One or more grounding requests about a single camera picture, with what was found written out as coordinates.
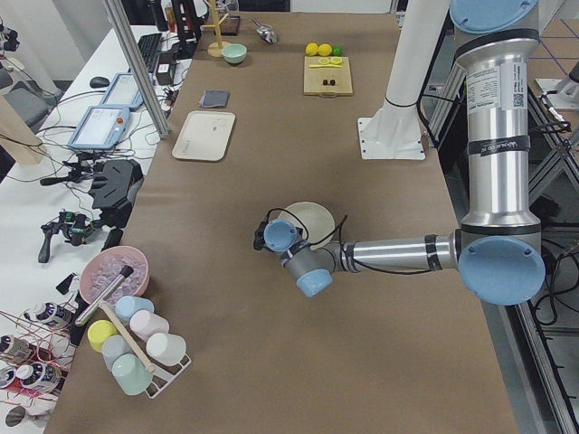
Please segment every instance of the yellow cutting board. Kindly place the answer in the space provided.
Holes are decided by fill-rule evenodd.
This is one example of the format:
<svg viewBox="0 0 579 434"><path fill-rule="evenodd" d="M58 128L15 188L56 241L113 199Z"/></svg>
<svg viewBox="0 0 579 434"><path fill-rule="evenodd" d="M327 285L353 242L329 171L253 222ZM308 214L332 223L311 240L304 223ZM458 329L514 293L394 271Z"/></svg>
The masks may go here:
<svg viewBox="0 0 579 434"><path fill-rule="evenodd" d="M319 57L304 57L304 95L351 96L352 74L350 60L342 57L342 68L310 68L319 65Z"/></svg>

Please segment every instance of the white table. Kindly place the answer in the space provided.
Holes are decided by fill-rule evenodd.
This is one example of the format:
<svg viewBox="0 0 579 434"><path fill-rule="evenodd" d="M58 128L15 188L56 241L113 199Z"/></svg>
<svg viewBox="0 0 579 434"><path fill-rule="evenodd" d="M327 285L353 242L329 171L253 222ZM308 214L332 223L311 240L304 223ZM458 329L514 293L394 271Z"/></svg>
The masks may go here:
<svg viewBox="0 0 579 434"><path fill-rule="evenodd" d="M135 26L133 33L136 39L148 33L157 32L154 26ZM168 41L167 47L176 39ZM177 65L175 82L179 83L185 76L190 61L181 61ZM128 64L119 47L116 34L111 30L94 52L75 81L62 96L69 96L93 90L89 86L90 79L95 76L103 76L112 79L115 73L128 70ZM162 87L156 86L157 94L162 94ZM83 95L76 99L68 99L55 109L46 119L43 127L54 125L76 126L90 105L99 104L102 93ZM135 132L130 143L121 139L117 149L135 151L134 158L139 161L143 173L146 174L150 161L158 142L158 135L152 125L151 118L144 107L131 115L124 137L131 131L142 128ZM45 131L44 138L64 145L68 142L73 129L49 129ZM66 160L71 156L71 151L62 146L47 146L47 151L57 162ZM21 180L33 180L53 174L52 162L44 158L39 165L14 165L9 175ZM58 176L68 174L68 168L58 172ZM91 181L80 184L72 184L80 191L90 189ZM39 302L53 301L64 303L71 299L71 295L62 296L55 287L70 273L81 274L89 260L96 256L102 248L107 237L105 231L96 231L89 243L80 247L72 247L64 243L64 237L59 234L52 237L51 258L48 263L38 263L38 252L43 244L41 225L58 215L61 209L72 212L83 212L90 217L90 213L82 210L88 209L99 217L99 210L92 210L92 198L85 193L75 192L75 197L64 184L52 186L40 186L38 181L22 183L10 178L5 178L0 184L0 264L2 264L2 289L0 296L0 311L14 316L20 316L25 309ZM14 324L3 316L0 316L0 335L15 334ZM5 392L0 392L0 399L6 398ZM31 413L42 412L54 406L53 401L36 400ZM0 427L5 427L5 414L12 405L0 402ZM23 423L10 429L13 434L30 434L42 432L43 428L37 428L30 422Z"/></svg>

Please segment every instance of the lemon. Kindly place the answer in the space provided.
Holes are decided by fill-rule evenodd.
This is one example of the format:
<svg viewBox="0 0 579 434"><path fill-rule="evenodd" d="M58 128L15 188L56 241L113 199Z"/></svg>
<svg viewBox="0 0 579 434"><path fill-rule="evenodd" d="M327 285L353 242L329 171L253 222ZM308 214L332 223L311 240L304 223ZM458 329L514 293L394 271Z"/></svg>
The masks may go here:
<svg viewBox="0 0 579 434"><path fill-rule="evenodd" d="M318 47L318 55L329 56L332 53L332 46L329 43L322 43Z"/></svg>
<svg viewBox="0 0 579 434"><path fill-rule="evenodd" d="M310 42L306 45L307 56L315 56L316 54L318 54L318 45L315 42Z"/></svg>

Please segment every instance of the bowl of ice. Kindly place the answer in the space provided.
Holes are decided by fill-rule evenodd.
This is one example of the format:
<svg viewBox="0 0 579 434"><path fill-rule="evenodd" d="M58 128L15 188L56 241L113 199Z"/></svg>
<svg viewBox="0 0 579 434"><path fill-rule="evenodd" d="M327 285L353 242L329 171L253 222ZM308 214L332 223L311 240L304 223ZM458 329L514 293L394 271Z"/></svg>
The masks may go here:
<svg viewBox="0 0 579 434"><path fill-rule="evenodd" d="M147 258L134 247L116 246L99 253L82 271L80 291L84 301L92 303L125 265L133 268L133 274L106 301L114 306L121 297L141 296L149 280Z"/></svg>

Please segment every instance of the blue joint cap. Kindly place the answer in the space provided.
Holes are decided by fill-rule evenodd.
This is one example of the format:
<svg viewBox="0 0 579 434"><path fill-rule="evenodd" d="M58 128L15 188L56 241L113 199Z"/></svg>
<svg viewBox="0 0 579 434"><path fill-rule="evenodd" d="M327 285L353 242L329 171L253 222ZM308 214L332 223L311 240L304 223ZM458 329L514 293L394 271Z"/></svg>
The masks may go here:
<svg viewBox="0 0 579 434"><path fill-rule="evenodd" d="M271 250L285 251L298 240L298 230L287 220L275 219L265 227L263 239Z"/></svg>
<svg viewBox="0 0 579 434"><path fill-rule="evenodd" d="M465 33L499 32L522 20L538 0L451 0L451 19Z"/></svg>
<svg viewBox="0 0 579 434"><path fill-rule="evenodd" d="M326 269L313 269L299 277L297 280L298 288L301 289L306 297L314 297L317 293L323 291L330 283L332 276Z"/></svg>
<svg viewBox="0 0 579 434"><path fill-rule="evenodd" d="M459 258L459 272L475 296L493 305L512 306L529 300L543 286L541 255L512 237L481 238Z"/></svg>

